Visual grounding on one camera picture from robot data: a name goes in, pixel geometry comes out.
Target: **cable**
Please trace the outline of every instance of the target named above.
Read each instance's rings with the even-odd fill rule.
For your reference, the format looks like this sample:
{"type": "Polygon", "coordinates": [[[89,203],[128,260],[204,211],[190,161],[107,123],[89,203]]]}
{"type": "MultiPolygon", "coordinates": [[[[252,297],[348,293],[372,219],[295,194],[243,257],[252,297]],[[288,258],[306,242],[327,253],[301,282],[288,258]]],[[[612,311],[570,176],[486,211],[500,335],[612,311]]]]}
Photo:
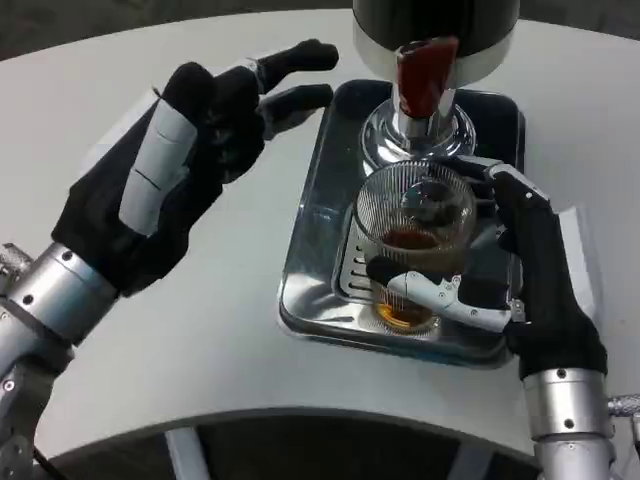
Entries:
{"type": "Polygon", "coordinates": [[[69,478],[60,472],[53,464],[47,460],[38,447],[33,447],[33,458],[36,459],[36,462],[42,467],[42,469],[54,480],[69,480],[69,478]]]}

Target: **silver metal wrist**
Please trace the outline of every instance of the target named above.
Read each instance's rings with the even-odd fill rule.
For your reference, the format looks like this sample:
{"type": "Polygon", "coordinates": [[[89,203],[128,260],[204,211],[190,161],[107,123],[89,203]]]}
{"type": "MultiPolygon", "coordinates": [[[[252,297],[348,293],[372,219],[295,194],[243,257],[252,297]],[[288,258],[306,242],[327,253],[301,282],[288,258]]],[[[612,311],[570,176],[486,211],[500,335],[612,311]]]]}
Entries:
{"type": "Polygon", "coordinates": [[[9,287],[6,297],[78,345],[113,306],[117,291],[78,255],[54,243],[9,287]]]}
{"type": "Polygon", "coordinates": [[[531,438],[593,433],[613,436],[604,375],[579,368],[546,370],[524,379],[531,438]]]}

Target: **drip tray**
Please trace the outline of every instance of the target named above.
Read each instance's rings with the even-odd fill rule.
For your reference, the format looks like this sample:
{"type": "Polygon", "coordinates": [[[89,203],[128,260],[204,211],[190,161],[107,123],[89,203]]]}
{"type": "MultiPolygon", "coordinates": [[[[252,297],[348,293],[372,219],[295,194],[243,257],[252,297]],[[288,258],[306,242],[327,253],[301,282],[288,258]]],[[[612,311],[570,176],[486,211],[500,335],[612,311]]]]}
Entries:
{"type": "MultiPolygon", "coordinates": [[[[282,325],[319,341],[447,364],[498,366],[508,358],[501,335],[446,319],[400,333],[372,305],[351,205],[368,170],[360,148],[362,125],[390,93],[386,82],[349,82],[336,91],[324,114],[283,274],[282,325]]],[[[476,154],[522,169],[524,119],[515,104],[501,95],[467,90],[459,90],[456,101],[476,126],[476,154]]],[[[479,221],[478,232],[492,222],[479,221]]],[[[495,242],[472,250],[466,270],[518,288],[518,263],[495,242]]]]}

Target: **brown liquid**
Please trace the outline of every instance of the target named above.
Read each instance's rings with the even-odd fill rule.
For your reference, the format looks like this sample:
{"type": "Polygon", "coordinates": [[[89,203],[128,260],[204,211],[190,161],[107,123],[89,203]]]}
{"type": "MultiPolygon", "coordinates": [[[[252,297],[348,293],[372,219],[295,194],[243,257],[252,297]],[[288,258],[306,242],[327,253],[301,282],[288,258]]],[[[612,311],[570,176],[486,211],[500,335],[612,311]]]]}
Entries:
{"type": "MultiPolygon", "coordinates": [[[[390,230],[382,238],[382,241],[386,245],[405,248],[407,250],[428,250],[442,243],[430,232],[420,232],[409,229],[390,230]]],[[[381,294],[380,297],[385,298],[388,295],[393,294],[386,292],[381,294]]],[[[389,303],[380,303],[376,305],[376,309],[387,325],[400,331],[410,331],[432,321],[433,315],[429,309],[408,301],[404,301],[403,304],[406,305],[406,307],[399,309],[397,307],[394,308],[389,305],[389,303]]]]}
{"type": "Polygon", "coordinates": [[[440,245],[438,238],[429,232],[394,228],[382,237],[385,245],[407,250],[428,250],[440,245]]]}

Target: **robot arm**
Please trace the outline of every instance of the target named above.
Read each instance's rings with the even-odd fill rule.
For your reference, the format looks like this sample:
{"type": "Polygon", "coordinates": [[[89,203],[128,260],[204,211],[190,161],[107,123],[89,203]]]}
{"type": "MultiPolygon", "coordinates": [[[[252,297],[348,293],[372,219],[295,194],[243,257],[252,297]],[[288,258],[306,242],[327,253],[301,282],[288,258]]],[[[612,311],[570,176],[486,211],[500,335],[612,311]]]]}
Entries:
{"type": "Polygon", "coordinates": [[[265,139],[328,105],[333,91],[310,85],[260,96],[289,73],[329,70],[337,61],[334,46],[308,40],[218,76],[196,63],[181,66],[89,153],[54,243],[34,262],[12,245],[0,252],[3,476],[31,478],[35,429],[73,346],[118,298],[169,273],[223,185],[251,168],[265,139]]]}
{"type": "Polygon", "coordinates": [[[502,332],[520,357],[531,437],[546,480],[605,480],[615,454],[604,377],[607,353],[594,326],[597,289],[579,211],[553,212],[520,172],[460,157],[462,174],[484,173],[506,230],[501,243],[522,261],[519,299],[506,286],[466,275],[410,271],[376,257],[369,276],[447,319],[502,332]]]}

